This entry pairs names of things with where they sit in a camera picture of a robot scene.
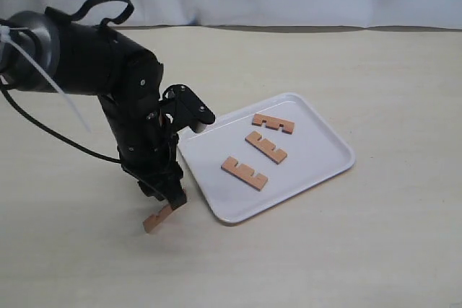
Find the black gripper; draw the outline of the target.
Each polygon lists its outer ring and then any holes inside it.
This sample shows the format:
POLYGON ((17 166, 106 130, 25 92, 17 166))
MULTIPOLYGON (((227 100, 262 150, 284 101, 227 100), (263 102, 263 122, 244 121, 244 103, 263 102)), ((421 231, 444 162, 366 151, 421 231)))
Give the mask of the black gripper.
POLYGON ((172 210, 187 203, 181 186, 183 171, 177 162, 178 134, 166 116, 130 122, 117 130, 123 170, 138 180, 148 198, 168 201, 172 210))

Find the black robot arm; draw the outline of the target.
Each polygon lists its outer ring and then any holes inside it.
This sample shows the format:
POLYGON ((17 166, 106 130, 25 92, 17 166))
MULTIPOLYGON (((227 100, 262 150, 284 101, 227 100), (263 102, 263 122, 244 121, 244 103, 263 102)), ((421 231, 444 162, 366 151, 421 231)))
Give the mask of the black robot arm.
POLYGON ((186 203, 176 158, 185 114, 173 92, 161 92, 163 65, 155 54, 105 23, 88 26, 54 9, 16 13, 1 45, 1 93, 91 95, 98 98, 117 143, 115 159, 143 193, 186 203))

